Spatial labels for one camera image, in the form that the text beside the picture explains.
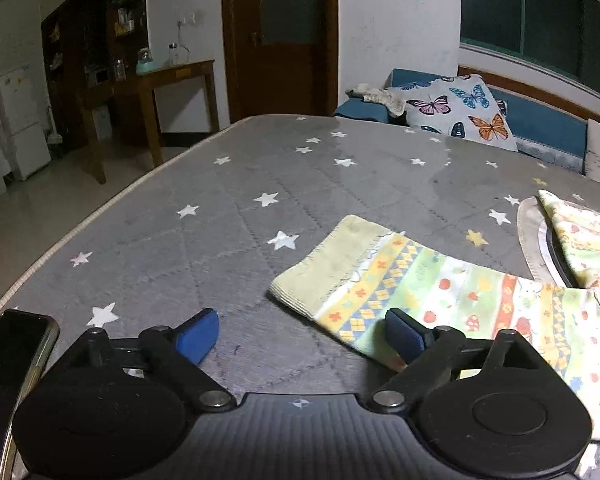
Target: metal screw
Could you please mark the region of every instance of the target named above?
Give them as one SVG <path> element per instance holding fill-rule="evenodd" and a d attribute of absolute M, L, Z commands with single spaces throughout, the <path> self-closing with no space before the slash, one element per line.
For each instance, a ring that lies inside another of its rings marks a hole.
<path fill-rule="evenodd" d="M 200 402 L 210 408 L 222 408 L 231 402 L 231 396 L 220 390 L 211 390 L 200 395 Z"/>
<path fill-rule="evenodd" d="M 395 408 L 404 402 L 404 395 L 393 390 L 383 390 L 374 395 L 374 401 L 380 406 Z"/>

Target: floor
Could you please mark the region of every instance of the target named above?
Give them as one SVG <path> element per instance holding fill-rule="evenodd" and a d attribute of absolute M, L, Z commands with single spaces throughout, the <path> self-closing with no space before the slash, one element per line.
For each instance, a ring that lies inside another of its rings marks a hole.
<path fill-rule="evenodd" d="M 184 148 L 164 148 L 164 160 Z M 86 152 L 54 160 L 0 197 L 0 298 L 48 248 L 151 170 L 148 150 L 105 145 L 107 183 L 87 173 Z"/>

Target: door frame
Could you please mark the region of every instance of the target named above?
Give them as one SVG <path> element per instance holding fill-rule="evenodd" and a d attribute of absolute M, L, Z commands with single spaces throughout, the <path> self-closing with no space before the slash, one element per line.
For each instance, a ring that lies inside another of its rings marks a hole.
<path fill-rule="evenodd" d="M 326 8 L 326 60 L 327 60 L 327 107 L 338 107 L 338 0 L 324 0 Z M 240 99 L 238 97 L 238 69 L 235 49 L 234 0 L 222 0 L 222 36 L 224 39 L 224 69 L 226 72 L 226 93 L 229 102 L 229 120 L 238 121 Z"/>

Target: refrigerator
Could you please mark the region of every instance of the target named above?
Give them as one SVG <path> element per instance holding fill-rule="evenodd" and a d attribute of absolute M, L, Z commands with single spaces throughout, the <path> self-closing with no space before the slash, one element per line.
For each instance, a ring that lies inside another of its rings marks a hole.
<path fill-rule="evenodd" d="M 51 161 L 35 95 L 28 65 L 0 76 L 6 155 L 21 180 Z"/>

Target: pink butterfly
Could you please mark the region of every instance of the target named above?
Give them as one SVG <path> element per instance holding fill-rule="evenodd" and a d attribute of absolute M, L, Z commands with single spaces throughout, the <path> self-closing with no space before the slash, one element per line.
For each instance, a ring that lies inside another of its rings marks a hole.
<path fill-rule="evenodd" d="M 425 115 L 434 115 L 438 114 L 448 114 L 451 113 L 451 108 L 446 103 L 446 95 L 441 95 L 435 101 L 431 103 L 427 103 L 425 101 L 420 101 L 419 99 L 414 99 L 407 101 L 408 104 L 415 106 L 421 113 Z"/>

